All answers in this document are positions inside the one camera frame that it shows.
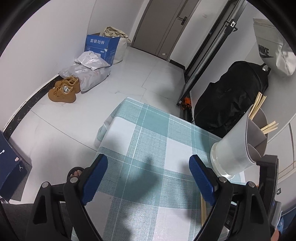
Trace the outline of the white Nike shoulder bag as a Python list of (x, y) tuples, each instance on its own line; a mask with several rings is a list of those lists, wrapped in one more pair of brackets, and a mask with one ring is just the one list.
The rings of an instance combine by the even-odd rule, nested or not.
[(262, 61), (280, 77), (295, 72), (295, 54), (277, 28), (267, 19), (253, 19), (253, 28)]

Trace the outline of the person's right hand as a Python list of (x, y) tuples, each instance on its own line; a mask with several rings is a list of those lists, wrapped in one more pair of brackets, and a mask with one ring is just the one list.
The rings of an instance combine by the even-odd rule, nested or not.
[(279, 238), (280, 238), (280, 231), (276, 229), (273, 235), (271, 236), (271, 241), (278, 241)]

